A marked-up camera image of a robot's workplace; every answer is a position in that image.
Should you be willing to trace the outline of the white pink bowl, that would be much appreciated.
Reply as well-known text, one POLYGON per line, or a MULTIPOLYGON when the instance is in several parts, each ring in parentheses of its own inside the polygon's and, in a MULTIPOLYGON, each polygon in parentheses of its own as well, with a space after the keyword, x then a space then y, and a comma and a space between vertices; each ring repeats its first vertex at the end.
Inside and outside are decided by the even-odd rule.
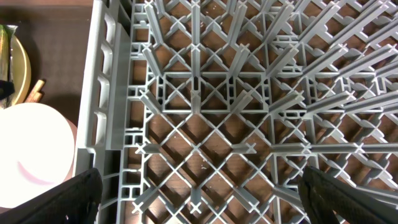
POLYGON ((61 184, 73 164, 68 120, 41 103, 1 110, 1 207, 14 208, 61 184))

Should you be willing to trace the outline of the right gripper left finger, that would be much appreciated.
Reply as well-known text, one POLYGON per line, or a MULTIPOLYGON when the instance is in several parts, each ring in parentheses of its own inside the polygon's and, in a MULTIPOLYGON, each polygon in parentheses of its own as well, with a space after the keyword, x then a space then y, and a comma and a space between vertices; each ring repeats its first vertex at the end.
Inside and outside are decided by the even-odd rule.
POLYGON ((94 224, 103 193, 98 169, 88 169, 1 214, 2 224, 94 224))

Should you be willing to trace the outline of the yellow plate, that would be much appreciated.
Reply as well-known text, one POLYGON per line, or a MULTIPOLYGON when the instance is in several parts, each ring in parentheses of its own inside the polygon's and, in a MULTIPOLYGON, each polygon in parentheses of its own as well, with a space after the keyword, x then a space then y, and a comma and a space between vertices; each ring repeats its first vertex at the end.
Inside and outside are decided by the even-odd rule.
POLYGON ((11 39, 12 76, 15 92, 10 97, 8 106, 23 103, 28 95, 31 81, 30 60, 20 40, 14 36, 11 39))

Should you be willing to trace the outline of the wooden chopstick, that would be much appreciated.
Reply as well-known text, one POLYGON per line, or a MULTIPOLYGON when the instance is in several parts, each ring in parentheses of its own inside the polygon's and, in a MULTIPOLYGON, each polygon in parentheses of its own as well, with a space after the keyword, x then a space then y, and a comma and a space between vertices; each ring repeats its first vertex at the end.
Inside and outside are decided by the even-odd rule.
POLYGON ((43 94, 40 92, 43 86, 45 85, 44 80, 38 80, 37 83, 34 85, 33 89, 25 99, 25 103, 38 103, 43 94))

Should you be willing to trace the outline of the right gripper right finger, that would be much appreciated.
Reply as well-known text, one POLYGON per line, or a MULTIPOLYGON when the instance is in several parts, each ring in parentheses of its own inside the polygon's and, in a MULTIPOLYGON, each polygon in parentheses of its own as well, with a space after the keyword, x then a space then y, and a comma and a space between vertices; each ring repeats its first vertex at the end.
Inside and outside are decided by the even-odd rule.
POLYGON ((311 223, 397 223, 397 193, 352 187, 307 166, 298 184, 311 223))

